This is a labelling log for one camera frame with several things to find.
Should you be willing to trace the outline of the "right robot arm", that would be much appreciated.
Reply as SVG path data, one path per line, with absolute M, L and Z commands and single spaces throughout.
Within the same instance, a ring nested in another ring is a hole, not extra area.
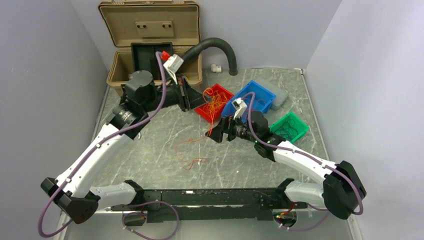
M 367 192 L 350 162 L 325 160 L 294 146 L 272 132 L 268 120 L 259 111 L 251 112 L 246 122 L 239 117 L 224 116 L 206 133 L 216 143 L 223 141 L 224 134 L 227 134 L 227 141 L 240 138 L 252 142 L 261 157 L 287 165 L 313 180 L 313 183 L 284 180 L 275 194 L 280 207 L 287 208 L 294 202 L 303 202 L 325 207 L 342 220 L 350 215 L 363 214 L 363 199 Z

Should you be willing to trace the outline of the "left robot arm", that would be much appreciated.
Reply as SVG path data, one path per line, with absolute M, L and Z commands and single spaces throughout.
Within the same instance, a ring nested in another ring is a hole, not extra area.
M 44 192 L 76 224 L 87 221 L 98 209 L 118 205 L 139 209 L 144 203 L 141 186 L 126 180 L 118 185 L 94 187 L 97 176 L 160 109 L 177 105 L 187 112 L 210 100 L 194 89 L 184 75 L 155 85 L 153 75 L 146 70 L 130 74 L 122 90 L 119 105 L 84 153 L 58 177 L 48 177 L 41 183 Z

